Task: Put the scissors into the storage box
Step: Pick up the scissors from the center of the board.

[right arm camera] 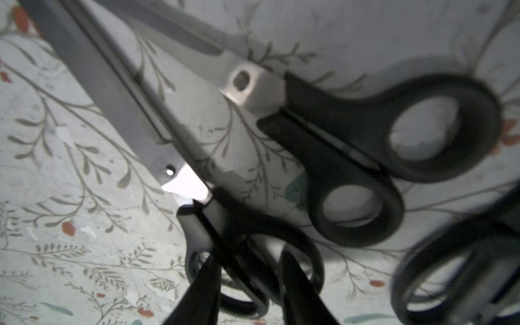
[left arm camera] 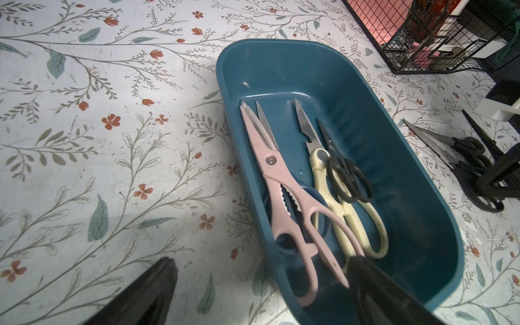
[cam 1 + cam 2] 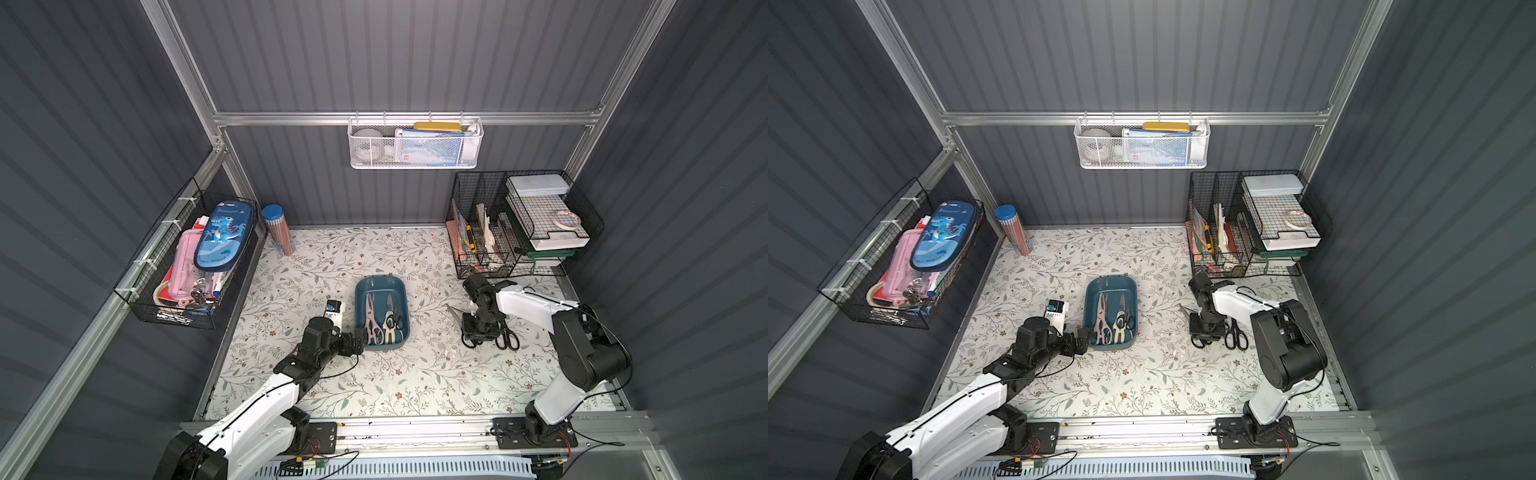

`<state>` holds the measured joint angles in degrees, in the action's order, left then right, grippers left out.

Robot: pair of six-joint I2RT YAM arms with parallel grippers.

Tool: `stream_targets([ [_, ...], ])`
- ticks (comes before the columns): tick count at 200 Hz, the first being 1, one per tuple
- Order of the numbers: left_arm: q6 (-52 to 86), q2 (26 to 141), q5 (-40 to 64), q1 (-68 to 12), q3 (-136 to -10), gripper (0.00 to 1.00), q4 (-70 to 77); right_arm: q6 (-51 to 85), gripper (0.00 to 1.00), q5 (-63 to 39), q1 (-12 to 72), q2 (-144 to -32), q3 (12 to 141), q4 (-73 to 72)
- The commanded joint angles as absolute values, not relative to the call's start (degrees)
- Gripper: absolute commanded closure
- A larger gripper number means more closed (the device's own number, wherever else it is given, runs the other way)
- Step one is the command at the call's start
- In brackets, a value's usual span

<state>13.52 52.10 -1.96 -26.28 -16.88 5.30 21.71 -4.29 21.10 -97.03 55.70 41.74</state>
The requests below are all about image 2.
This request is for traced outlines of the black handled scissors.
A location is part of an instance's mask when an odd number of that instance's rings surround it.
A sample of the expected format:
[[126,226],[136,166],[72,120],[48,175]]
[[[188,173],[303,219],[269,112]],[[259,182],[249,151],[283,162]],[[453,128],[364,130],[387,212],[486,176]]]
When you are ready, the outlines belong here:
[[492,166],[490,159],[484,155],[484,145],[478,139],[441,135],[408,121],[404,124],[448,165],[463,192],[476,207],[491,213],[504,211],[501,199],[485,194],[476,186],[477,179]]

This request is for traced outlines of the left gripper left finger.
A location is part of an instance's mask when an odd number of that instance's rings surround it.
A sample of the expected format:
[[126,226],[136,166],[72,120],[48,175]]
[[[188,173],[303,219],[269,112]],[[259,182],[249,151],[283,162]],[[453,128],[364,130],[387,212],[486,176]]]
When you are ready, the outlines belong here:
[[160,258],[86,324],[164,324],[176,289],[174,259]]

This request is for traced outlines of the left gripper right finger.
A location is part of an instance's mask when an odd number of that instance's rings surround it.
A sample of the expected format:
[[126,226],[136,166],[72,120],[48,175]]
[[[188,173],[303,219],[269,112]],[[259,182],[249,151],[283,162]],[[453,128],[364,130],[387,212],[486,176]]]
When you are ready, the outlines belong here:
[[349,260],[347,278],[360,324],[442,324],[371,260]]

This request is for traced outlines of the small black scissors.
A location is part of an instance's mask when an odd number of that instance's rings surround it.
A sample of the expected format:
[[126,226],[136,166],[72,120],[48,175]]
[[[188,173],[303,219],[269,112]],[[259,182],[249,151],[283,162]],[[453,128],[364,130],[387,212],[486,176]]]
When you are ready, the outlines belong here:
[[334,192],[346,203],[370,203],[374,198],[371,183],[353,161],[341,154],[319,119],[317,123],[330,154],[326,171]]

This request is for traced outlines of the all black scissors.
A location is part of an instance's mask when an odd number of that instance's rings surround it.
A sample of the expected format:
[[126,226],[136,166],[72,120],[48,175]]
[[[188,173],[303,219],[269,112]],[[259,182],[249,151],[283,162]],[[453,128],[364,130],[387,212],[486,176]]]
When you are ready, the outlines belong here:
[[463,110],[462,113],[480,139],[474,137],[466,137],[463,139],[454,138],[450,147],[462,154],[472,165],[486,169],[493,165],[491,160],[484,155],[486,149],[488,149],[495,161],[503,157],[505,153],[498,148],[496,142],[489,137],[465,110]]

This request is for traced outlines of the pink kitchen scissors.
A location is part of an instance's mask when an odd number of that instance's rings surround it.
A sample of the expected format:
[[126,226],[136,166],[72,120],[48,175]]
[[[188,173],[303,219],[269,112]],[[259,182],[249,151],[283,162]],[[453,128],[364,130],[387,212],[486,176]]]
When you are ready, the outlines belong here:
[[310,306],[318,294],[318,275],[312,261],[316,255],[322,257],[339,283],[348,288],[349,282],[341,266],[319,231],[315,229],[311,217],[321,213],[329,218],[346,235],[355,252],[363,256],[364,252],[354,233],[293,177],[276,142],[265,128],[268,123],[260,121],[244,100],[240,101],[240,110],[257,164],[268,187],[273,236],[275,239],[280,236],[293,239],[307,272],[309,287],[306,294],[297,298],[298,303],[303,307]]

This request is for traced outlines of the cream kitchen scissors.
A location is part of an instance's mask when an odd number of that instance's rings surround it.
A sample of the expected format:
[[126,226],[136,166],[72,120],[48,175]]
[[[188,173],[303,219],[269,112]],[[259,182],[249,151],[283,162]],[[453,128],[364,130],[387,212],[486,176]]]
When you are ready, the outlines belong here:
[[375,250],[369,241],[368,234],[366,233],[359,215],[353,207],[353,205],[356,203],[346,203],[341,198],[339,198],[333,190],[330,177],[326,171],[330,154],[326,149],[325,140],[322,142],[319,139],[316,130],[312,126],[308,116],[301,106],[300,101],[298,100],[295,100],[295,111],[297,114],[300,130],[302,134],[307,137],[306,146],[310,157],[312,173],[314,176],[314,188],[318,191],[319,194],[321,194],[329,209],[350,228],[357,241],[360,243],[365,256],[371,259],[382,259],[387,255],[389,250],[389,237],[387,234],[387,229],[379,213],[373,207],[371,202],[356,202],[362,206],[365,212],[367,212],[368,216],[372,219],[376,230],[378,231],[380,245],[379,249]]

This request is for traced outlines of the teal plastic storage box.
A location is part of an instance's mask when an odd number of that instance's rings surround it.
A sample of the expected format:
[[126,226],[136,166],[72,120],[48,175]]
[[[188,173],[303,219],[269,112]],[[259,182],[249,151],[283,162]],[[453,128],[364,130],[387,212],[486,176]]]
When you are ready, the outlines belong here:
[[389,252],[377,266],[428,310],[456,290],[464,270],[456,220],[354,64],[320,43],[246,39],[222,51],[216,74],[264,265],[299,323],[358,320],[349,291],[318,257],[314,258],[318,296],[308,307],[298,304],[297,297],[308,286],[306,271],[295,245],[287,237],[273,237],[268,189],[246,133],[240,101],[264,109],[289,171],[312,185],[306,137],[297,123],[299,102],[313,127],[325,127],[339,151],[359,166],[375,190],[373,205],[389,235]]

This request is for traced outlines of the blue handled scissors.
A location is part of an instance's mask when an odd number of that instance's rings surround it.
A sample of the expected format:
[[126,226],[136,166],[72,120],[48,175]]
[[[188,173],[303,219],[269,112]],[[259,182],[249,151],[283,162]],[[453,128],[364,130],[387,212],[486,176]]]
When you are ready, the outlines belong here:
[[310,257],[322,254],[327,246],[312,225],[311,218],[328,207],[321,194],[301,183],[289,171],[264,110],[258,102],[256,109],[257,112],[251,114],[254,132],[250,132],[249,137],[268,185],[273,236],[290,236],[295,240],[298,250]]

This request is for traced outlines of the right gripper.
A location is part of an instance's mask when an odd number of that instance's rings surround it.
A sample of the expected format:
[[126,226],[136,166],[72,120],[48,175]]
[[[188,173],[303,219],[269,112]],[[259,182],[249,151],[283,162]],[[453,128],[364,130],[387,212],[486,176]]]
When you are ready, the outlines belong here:
[[504,156],[500,157],[494,164],[485,168],[474,184],[474,191],[478,196],[494,197],[497,199],[519,198],[519,176],[513,186],[496,185],[505,181],[507,177],[512,178],[514,172],[519,170],[519,144],[514,145]]

